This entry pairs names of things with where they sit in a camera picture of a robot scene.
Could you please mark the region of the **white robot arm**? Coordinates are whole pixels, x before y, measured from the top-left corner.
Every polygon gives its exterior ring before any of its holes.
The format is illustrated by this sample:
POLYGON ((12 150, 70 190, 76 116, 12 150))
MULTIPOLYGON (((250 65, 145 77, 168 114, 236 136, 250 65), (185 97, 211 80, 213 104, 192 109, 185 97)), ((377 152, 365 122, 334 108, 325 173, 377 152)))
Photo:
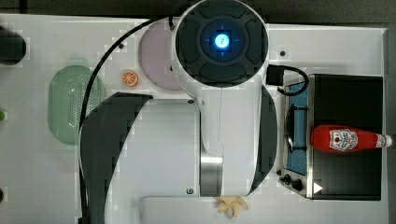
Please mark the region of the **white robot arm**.
POLYGON ((179 18, 170 60, 183 99, 116 92, 84 119, 78 224, 139 224, 147 198, 245 196, 272 168, 262 17, 240 0, 200 0, 179 18))

